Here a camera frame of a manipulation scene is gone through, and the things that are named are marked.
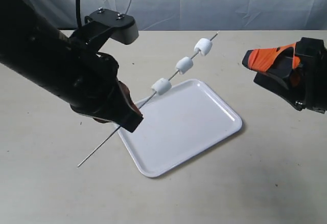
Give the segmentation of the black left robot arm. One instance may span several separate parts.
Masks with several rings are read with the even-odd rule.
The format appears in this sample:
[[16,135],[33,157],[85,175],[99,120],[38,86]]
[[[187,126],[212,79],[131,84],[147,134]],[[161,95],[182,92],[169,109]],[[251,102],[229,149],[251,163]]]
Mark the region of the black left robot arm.
[[81,16],[71,36],[41,16],[29,0],[1,0],[1,64],[98,122],[114,122],[133,132],[143,116],[119,81],[119,64],[100,52],[113,39],[125,45],[138,38],[134,17],[109,9]]

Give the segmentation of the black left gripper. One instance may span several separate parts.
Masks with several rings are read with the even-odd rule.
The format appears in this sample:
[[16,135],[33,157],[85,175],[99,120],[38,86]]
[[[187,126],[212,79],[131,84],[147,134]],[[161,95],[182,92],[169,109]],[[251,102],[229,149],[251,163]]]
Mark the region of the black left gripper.
[[71,109],[100,123],[114,122],[128,132],[134,132],[143,120],[130,96],[129,88],[118,79],[119,64],[109,54],[82,56],[87,73],[79,77],[74,88],[85,98]]

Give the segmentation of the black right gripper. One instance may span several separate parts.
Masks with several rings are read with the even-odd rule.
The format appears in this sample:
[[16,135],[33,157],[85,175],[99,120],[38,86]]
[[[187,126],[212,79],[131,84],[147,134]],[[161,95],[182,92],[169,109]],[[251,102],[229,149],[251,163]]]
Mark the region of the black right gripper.
[[[267,72],[286,54],[287,75]],[[274,93],[297,111],[326,113],[326,47],[324,40],[302,37],[296,43],[246,52],[242,65],[258,72],[254,83]]]

